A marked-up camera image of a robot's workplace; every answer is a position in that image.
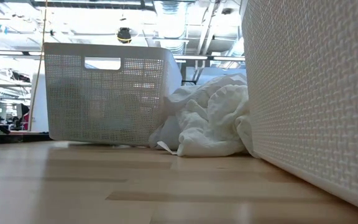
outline crumpled white cloth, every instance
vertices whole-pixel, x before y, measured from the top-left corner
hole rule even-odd
[[[162,141],[166,144],[159,145],[177,149],[178,156],[213,157],[248,152],[258,157],[252,147],[244,75],[217,77],[202,86],[183,86],[165,102],[168,115],[175,116],[168,117],[151,135],[151,147]]]

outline ventilation duct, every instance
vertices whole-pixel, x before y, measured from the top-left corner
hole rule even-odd
[[[158,35],[167,39],[183,39],[186,35],[187,2],[155,1],[158,16]],[[161,47],[173,54],[184,54],[185,43],[180,41],[162,41]]]
[[[227,52],[228,57],[241,57],[244,54],[244,38],[236,40],[230,50]]]

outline mesh basket wall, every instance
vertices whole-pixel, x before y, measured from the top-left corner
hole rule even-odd
[[[120,58],[121,67],[89,69],[86,57]],[[181,75],[166,49],[46,43],[45,80],[51,138],[148,146]]]
[[[249,0],[256,153],[358,206],[358,1]]]

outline wooden floor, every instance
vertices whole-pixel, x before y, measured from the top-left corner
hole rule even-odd
[[[251,157],[35,142],[0,145],[0,223],[358,223],[358,208]]]

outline basket handle hole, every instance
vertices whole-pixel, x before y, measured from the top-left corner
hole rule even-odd
[[[85,57],[85,68],[119,70],[121,68],[121,58]]]

